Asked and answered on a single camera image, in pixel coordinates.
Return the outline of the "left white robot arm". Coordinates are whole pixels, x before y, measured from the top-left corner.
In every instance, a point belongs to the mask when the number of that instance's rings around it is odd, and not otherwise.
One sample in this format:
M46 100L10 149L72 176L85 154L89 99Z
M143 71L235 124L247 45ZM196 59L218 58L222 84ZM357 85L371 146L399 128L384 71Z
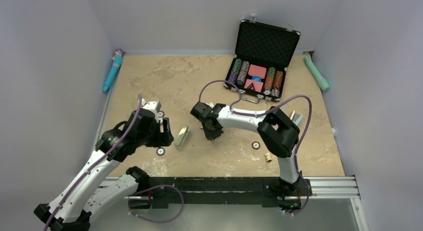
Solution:
M40 204L34 214L46 231L87 231L91 224L125 196L144 195L151 187L149 175L137 166L127 169L113 184L98 187L128 156L141 146L164 154L173 142L167 117L158 116L148 103L133 111L128 121L103 133L90 158L69 186L49 204Z

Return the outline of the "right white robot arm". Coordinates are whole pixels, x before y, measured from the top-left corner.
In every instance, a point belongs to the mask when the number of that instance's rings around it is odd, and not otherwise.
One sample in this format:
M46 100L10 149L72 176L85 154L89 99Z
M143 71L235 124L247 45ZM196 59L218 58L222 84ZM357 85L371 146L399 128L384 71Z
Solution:
M197 102L190 114L200 121L205 137L213 141L225 128L236 128L257 133L268 152L277 157L279 177L265 184L265 188L280 197L311 195L312 189L304 179L297 161L300 129L279 108L268 111L249 111L230 108L225 104L210 106Z

